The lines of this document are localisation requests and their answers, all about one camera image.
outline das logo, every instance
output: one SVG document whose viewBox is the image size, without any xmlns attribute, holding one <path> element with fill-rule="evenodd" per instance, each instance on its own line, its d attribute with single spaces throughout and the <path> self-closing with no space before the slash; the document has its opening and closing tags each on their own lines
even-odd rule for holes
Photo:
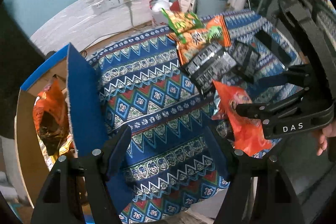
<svg viewBox="0 0 336 224">
<path fill-rule="evenodd" d="M 297 128 L 298 128 L 298 129 L 303 128 L 302 122 L 300 122 L 300 123 L 297 125 Z M 296 128 L 295 128 L 294 125 L 292 125 L 290 131 L 292 131 L 292 130 L 296 130 Z M 288 131 L 288 127 L 284 126 L 284 127 L 283 127 L 283 132 L 285 133 L 285 132 L 287 132 L 287 131 Z"/>
</svg>

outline white wall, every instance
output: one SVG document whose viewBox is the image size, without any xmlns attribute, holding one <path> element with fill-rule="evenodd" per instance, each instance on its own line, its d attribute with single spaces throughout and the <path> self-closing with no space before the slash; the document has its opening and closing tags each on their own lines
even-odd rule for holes
<svg viewBox="0 0 336 224">
<path fill-rule="evenodd" d="M 91 4 L 99 0 L 78 0 L 48 20 L 31 40 L 43 53 L 59 50 L 71 42 L 77 50 L 85 49 L 97 38 L 131 28 L 129 11 L 125 5 L 94 15 Z M 132 2 L 134 25 L 151 20 L 149 0 Z"/>
</svg>

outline human hand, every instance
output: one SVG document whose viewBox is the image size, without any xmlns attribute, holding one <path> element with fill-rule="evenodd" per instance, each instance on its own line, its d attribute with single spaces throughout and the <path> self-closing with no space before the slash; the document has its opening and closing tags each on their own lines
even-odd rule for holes
<svg viewBox="0 0 336 224">
<path fill-rule="evenodd" d="M 327 149 L 327 138 L 336 137 L 336 120 L 322 130 L 314 131 L 313 136 L 316 138 L 318 144 L 316 154 L 320 156 Z"/>
</svg>

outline cardboard box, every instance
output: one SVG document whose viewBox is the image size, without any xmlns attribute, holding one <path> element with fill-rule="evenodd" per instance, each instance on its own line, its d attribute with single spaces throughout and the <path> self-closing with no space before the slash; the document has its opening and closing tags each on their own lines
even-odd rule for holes
<svg viewBox="0 0 336 224">
<path fill-rule="evenodd" d="M 61 88 L 68 89 L 70 133 L 78 156 L 103 147 L 108 139 L 100 110 L 95 70 L 68 44 L 45 61 L 21 86 L 15 120 L 16 155 L 27 198 L 34 207 L 39 192 L 48 176 L 48 168 L 38 143 L 33 122 L 33 106 L 37 94 L 57 74 L 64 79 Z M 106 183 L 118 212 L 132 200 L 120 172 Z"/>
</svg>

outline trash bin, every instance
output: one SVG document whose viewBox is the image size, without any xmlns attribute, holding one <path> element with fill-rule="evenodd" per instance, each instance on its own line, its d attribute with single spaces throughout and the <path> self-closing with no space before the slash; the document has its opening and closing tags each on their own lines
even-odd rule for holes
<svg viewBox="0 0 336 224">
<path fill-rule="evenodd" d="M 196 13 L 198 16 L 218 14 L 224 12 L 228 0 L 196 0 Z"/>
</svg>

